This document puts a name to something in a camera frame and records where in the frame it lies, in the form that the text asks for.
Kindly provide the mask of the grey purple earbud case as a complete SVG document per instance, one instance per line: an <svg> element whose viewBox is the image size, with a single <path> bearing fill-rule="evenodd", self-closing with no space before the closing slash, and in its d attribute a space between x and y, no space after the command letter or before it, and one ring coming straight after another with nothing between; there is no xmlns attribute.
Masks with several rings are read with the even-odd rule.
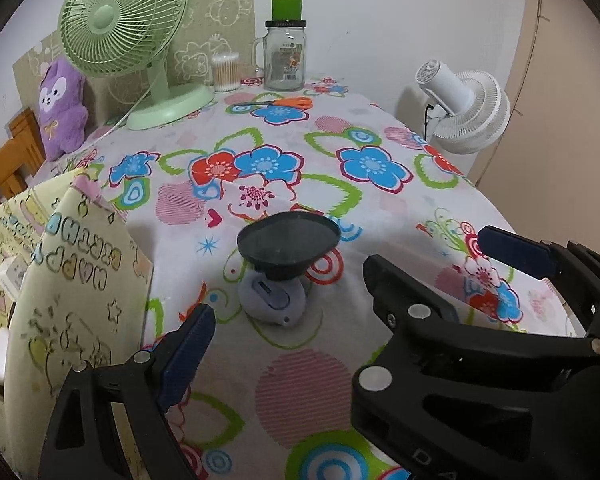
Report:
<svg viewBox="0 0 600 480"><path fill-rule="evenodd" d="M248 271L238 286L238 299L250 318L283 327L296 325L306 310L300 278L273 281L264 273Z"/></svg>

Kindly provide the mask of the cream bear compact mirror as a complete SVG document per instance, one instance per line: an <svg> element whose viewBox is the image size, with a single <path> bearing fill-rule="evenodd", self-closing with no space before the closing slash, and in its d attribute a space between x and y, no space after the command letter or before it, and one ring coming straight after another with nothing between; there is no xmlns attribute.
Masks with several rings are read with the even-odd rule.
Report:
<svg viewBox="0 0 600 480"><path fill-rule="evenodd" d="M6 362L9 344L9 329L0 328L0 385L4 385L6 376Z"/></svg>

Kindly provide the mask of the white square charger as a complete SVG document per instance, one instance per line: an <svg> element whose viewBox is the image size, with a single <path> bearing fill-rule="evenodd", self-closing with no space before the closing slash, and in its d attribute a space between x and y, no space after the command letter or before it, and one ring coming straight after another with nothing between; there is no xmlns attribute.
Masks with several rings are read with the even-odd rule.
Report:
<svg viewBox="0 0 600 480"><path fill-rule="evenodd" d="M21 256L6 258L0 264L0 286L12 301L18 299L27 268L27 261Z"/></svg>

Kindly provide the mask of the beige door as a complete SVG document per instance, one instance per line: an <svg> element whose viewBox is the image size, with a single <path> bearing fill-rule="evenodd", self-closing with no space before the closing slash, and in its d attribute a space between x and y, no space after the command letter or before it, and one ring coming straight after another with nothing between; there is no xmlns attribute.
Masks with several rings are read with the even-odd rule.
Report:
<svg viewBox="0 0 600 480"><path fill-rule="evenodd" d="M518 233L600 253L600 22L583 0L526 0L506 91L471 179Z"/></svg>

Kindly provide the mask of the yellow fabric storage box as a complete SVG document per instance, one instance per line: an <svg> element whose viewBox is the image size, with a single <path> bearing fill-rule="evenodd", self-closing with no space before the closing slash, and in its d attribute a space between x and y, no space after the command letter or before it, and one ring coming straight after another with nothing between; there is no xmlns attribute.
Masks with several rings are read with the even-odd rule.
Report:
<svg viewBox="0 0 600 480"><path fill-rule="evenodd" d="M12 256L28 268L16 301L0 286L0 328L9 329L0 452L33 479L70 368L118 364L140 348L152 263L80 170L1 204L0 264Z"/></svg>

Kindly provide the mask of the white standing fan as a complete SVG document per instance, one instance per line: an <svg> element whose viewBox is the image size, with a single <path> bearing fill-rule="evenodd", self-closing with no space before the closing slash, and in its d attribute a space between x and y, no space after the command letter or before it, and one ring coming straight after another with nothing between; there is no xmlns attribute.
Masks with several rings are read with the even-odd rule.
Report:
<svg viewBox="0 0 600 480"><path fill-rule="evenodd" d="M454 73L433 58L419 67L415 81L431 101L422 133L442 150L455 155L477 154L505 132L512 107L491 74L483 70Z"/></svg>

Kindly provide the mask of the floral tablecloth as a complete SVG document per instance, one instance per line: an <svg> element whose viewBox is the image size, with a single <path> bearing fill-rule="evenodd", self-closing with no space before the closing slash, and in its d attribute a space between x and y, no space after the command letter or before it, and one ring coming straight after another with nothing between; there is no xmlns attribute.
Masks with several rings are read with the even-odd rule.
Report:
<svg viewBox="0 0 600 480"><path fill-rule="evenodd" d="M195 304L216 332L168 419L201 479L402 479L350 423L351 379L388 328L372 309L364 260L381 255L450 295L460 319L569 336L547 282L483 255L478 231L505 219L432 145L332 79L309 84L309 110L275 107L257 84L174 124L102 130L40 180L85 168L154 265L145 344ZM303 274L306 310L280 327L239 300L249 264L238 233L284 211L340 227L338 246Z"/></svg>

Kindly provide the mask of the wooden chair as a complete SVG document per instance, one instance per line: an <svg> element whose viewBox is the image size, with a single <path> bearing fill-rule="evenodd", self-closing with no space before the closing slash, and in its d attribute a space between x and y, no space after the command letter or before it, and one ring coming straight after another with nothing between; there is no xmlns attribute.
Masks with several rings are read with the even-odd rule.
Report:
<svg viewBox="0 0 600 480"><path fill-rule="evenodd" d="M25 174L34 176L45 160L35 114L25 108L9 124L12 137L0 148L0 205L27 189Z"/></svg>

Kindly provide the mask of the purple plush toy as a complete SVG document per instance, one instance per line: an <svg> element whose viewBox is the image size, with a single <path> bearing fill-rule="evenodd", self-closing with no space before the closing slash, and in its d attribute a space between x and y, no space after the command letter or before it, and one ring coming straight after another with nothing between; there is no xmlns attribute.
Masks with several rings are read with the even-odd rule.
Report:
<svg viewBox="0 0 600 480"><path fill-rule="evenodd" d="M50 64L38 90L38 126L49 162L84 142L88 110L83 104L85 77L66 58Z"/></svg>

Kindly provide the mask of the cotton swab container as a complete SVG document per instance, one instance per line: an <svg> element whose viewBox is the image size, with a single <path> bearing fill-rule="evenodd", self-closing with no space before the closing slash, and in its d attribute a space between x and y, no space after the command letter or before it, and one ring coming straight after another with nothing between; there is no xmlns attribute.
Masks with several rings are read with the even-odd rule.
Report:
<svg viewBox="0 0 600 480"><path fill-rule="evenodd" d="M240 86L238 52L215 53L211 58L212 79L216 92L236 90Z"/></svg>

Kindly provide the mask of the glass jar green lid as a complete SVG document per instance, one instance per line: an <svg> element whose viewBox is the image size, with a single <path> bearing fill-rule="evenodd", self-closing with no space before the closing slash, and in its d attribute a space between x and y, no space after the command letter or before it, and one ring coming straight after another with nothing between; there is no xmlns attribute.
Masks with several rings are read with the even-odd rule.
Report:
<svg viewBox="0 0 600 480"><path fill-rule="evenodd" d="M306 83L306 20L302 0L272 0L266 34L254 40L252 65L268 90L297 91Z"/></svg>

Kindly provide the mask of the beige patterned board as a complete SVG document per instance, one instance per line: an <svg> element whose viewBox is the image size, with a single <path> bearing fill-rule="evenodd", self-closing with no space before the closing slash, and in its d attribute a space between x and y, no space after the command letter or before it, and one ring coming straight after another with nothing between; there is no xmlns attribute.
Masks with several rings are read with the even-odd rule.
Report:
<svg viewBox="0 0 600 480"><path fill-rule="evenodd" d="M211 58L237 52L242 65L251 63L256 36L254 0L189 0L185 18L166 55L169 84L212 81ZM50 63L62 53L59 32L41 37L12 66L21 104L38 109L38 88ZM89 127L103 124L131 108L149 87L146 70L124 76L87 78L84 105Z"/></svg>

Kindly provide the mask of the green desk fan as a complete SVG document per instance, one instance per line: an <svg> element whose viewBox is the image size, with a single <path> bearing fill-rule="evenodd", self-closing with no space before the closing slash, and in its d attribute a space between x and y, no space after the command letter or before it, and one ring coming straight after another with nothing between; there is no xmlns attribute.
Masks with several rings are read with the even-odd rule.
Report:
<svg viewBox="0 0 600 480"><path fill-rule="evenodd" d="M188 0L65 0L58 20L68 61L89 77L144 70L148 90L129 110L126 128L157 128L201 110L213 92L201 82L172 86L166 55Z"/></svg>

